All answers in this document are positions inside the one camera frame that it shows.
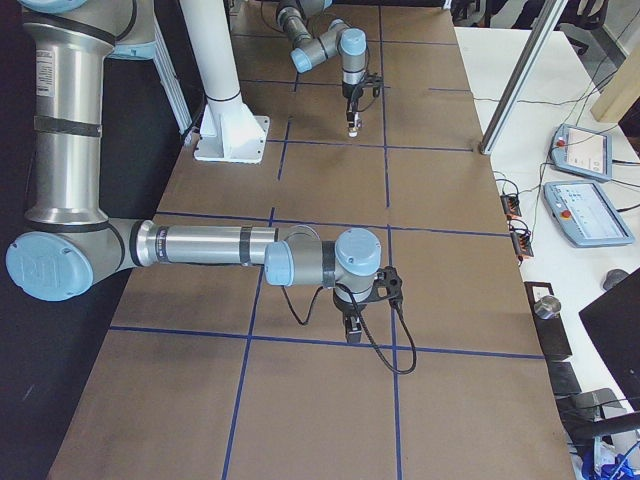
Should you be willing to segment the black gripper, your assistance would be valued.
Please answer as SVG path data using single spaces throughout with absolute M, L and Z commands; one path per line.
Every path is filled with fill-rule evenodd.
M 348 124 L 354 124 L 355 113 L 355 124 L 361 125 L 360 114 L 357 111 L 359 99 L 363 95 L 363 87 L 359 84 L 343 84 L 342 94 L 346 99 L 346 118 Z
M 370 300 L 371 294 L 371 290 L 353 292 L 352 294 L 341 289 L 333 290 L 334 305 L 344 316 L 343 326 L 346 342 L 350 342 L 351 344 L 359 344 L 361 342 L 362 328 L 357 317 L 362 315 L 362 311 Z

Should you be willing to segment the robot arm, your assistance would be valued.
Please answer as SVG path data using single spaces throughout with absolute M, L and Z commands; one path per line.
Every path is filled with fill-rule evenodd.
M 344 20 L 333 20 L 320 36 L 310 33 L 305 22 L 324 13 L 331 1 L 280 1 L 276 23 L 293 45 L 291 60 L 298 73 L 306 73 L 339 55 L 342 61 L 342 93 L 346 99 L 348 134 L 356 137 L 361 128 L 359 99 L 367 75 L 366 34 Z
M 33 40 L 14 1 L 1 5 L 1 241 L 23 230 L 23 196 L 34 149 Z M 100 203 L 109 214 L 149 218 L 169 205 L 164 191 L 180 151 L 168 101 L 150 62 L 108 61 L 105 67 L 105 135 Z M 243 331 L 252 313 L 254 268 L 164 266 L 147 276 L 160 283 L 156 299 L 135 306 L 160 328 Z M 63 302 L 34 299 L 8 276 L 1 279 L 1 350 L 5 354 L 99 344 L 116 311 L 126 272 Z

